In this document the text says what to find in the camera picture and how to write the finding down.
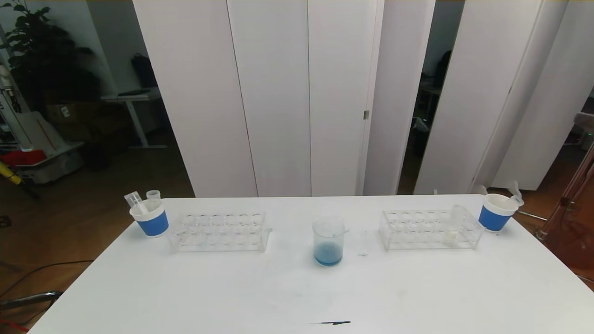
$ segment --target blue and white paper cup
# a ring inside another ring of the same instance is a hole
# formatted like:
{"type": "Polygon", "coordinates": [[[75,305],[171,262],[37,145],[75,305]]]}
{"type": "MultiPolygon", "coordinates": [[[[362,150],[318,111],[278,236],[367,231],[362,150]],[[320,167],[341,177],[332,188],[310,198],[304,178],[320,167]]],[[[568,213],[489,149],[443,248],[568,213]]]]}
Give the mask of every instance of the blue and white paper cup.
{"type": "Polygon", "coordinates": [[[499,194],[488,194],[483,200],[483,208],[479,222],[489,231],[501,231],[505,223],[516,213],[518,204],[508,201],[509,197],[499,194]]]}
{"type": "Polygon", "coordinates": [[[152,202],[151,200],[144,200],[143,203],[148,209],[148,213],[141,213],[138,205],[130,209],[130,215],[138,222],[140,228],[144,233],[151,237],[160,237],[167,231],[169,222],[165,214],[165,206],[159,202],[152,202]]]}

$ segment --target white room divider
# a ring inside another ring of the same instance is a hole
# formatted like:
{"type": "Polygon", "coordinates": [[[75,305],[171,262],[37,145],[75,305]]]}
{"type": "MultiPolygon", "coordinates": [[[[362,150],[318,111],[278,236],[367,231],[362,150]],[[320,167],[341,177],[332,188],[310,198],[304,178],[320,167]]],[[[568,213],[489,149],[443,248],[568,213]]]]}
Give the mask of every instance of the white room divider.
{"type": "Polygon", "coordinates": [[[470,191],[540,1],[466,1],[415,194],[470,191]]]}
{"type": "Polygon", "coordinates": [[[134,5],[196,196],[362,193],[384,0],[134,5]]]}
{"type": "Polygon", "coordinates": [[[536,190],[594,86],[594,2],[569,1],[559,31],[493,187],[536,190]]]}
{"type": "Polygon", "coordinates": [[[307,0],[228,0],[258,195],[310,196],[307,0]]]}
{"type": "MultiPolygon", "coordinates": [[[[495,174],[505,153],[510,148],[514,133],[518,129],[530,98],[535,91],[546,59],[551,52],[566,6],[566,0],[542,1],[520,68],[501,111],[495,131],[491,136],[491,141],[483,155],[481,167],[473,181],[472,193],[481,193],[481,187],[488,188],[492,185],[495,174]]],[[[508,179],[502,182],[500,187],[509,188],[513,185],[513,181],[508,179]]]]}
{"type": "Polygon", "coordinates": [[[387,1],[371,114],[364,195],[395,195],[435,0],[387,1]]]}
{"type": "Polygon", "coordinates": [[[309,0],[313,196],[362,194],[383,0],[309,0]]]}
{"type": "Polygon", "coordinates": [[[226,2],[134,7],[194,194],[257,196],[226,2]]]}

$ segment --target black cable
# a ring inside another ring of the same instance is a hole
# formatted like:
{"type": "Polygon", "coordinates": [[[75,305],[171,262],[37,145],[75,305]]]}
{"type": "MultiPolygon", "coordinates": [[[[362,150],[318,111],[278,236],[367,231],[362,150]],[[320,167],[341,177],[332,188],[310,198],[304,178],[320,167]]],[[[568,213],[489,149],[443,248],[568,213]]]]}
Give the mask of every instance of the black cable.
{"type": "Polygon", "coordinates": [[[81,260],[81,261],[71,261],[71,262],[58,262],[58,263],[52,263],[52,264],[48,264],[47,266],[43,266],[43,267],[39,267],[31,272],[28,272],[27,274],[25,274],[25,276],[19,278],[16,282],[14,282],[11,286],[8,287],[8,289],[6,289],[2,294],[0,294],[0,298],[2,298],[2,296],[4,296],[5,294],[8,293],[8,291],[12,290],[15,286],[17,286],[20,282],[22,282],[25,278],[29,277],[29,275],[31,275],[32,273],[36,273],[42,269],[48,268],[48,267],[53,267],[53,266],[60,266],[63,264],[74,264],[74,263],[84,263],[84,262],[93,262],[94,260],[81,260]]]}

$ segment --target test tube rack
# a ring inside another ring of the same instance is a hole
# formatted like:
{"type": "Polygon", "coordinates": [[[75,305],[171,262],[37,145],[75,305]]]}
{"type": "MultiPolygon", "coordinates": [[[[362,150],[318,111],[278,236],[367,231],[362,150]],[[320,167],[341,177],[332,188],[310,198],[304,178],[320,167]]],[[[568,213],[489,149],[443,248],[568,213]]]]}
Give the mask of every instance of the test tube rack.
{"type": "Polygon", "coordinates": [[[266,251],[272,229],[264,213],[201,213],[178,218],[169,228],[173,250],[183,252],[266,251]]]}
{"type": "Polygon", "coordinates": [[[383,211],[380,239],[386,251],[422,249],[476,249],[483,226],[466,208],[451,210],[383,211]]]}

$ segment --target white table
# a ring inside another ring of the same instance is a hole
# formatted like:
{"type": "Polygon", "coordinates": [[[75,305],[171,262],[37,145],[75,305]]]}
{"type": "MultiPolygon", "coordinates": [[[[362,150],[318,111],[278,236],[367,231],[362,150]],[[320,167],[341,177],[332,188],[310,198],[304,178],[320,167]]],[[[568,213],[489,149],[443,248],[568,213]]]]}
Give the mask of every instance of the white table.
{"type": "Polygon", "coordinates": [[[466,206],[480,195],[181,198],[181,213],[254,208],[273,227],[265,253],[171,254],[133,223],[70,286],[31,334],[594,333],[594,294],[511,220],[473,250],[393,251],[384,209],[466,206]],[[349,224],[336,267],[312,258],[311,221],[349,224]],[[348,324],[311,324],[351,321],[348,324]]]}
{"type": "Polygon", "coordinates": [[[154,88],[147,88],[150,91],[144,94],[138,95],[107,95],[102,96],[101,100],[105,102],[116,102],[116,103],[125,103],[126,108],[128,108],[128,112],[130,113],[130,117],[132,118],[132,123],[134,123],[134,129],[136,130],[136,135],[140,138],[140,142],[142,146],[137,146],[135,148],[142,148],[142,149],[164,149],[167,145],[149,145],[149,141],[147,140],[146,135],[144,134],[144,130],[142,125],[140,124],[140,120],[138,119],[138,114],[136,113],[136,109],[134,108],[134,102],[140,101],[152,101],[161,98],[161,92],[159,91],[158,87],[154,88]]]}

